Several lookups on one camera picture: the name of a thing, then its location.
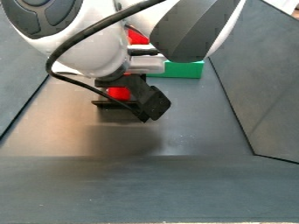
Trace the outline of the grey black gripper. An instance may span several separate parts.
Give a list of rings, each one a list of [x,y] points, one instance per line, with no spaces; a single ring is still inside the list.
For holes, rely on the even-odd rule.
[[[109,84],[121,80],[126,74],[162,74],[166,57],[153,45],[131,45],[127,48],[129,63],[106,77],[97,78],[95,84]]]

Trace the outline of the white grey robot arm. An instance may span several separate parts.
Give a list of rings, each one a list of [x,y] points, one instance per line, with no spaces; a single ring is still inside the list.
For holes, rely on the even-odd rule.
[[[218,50],[247,0],[0,0],[23,39],[85,76],[114,80],[142,70],[130,54],[137,28],[167,60],[201,61]]]

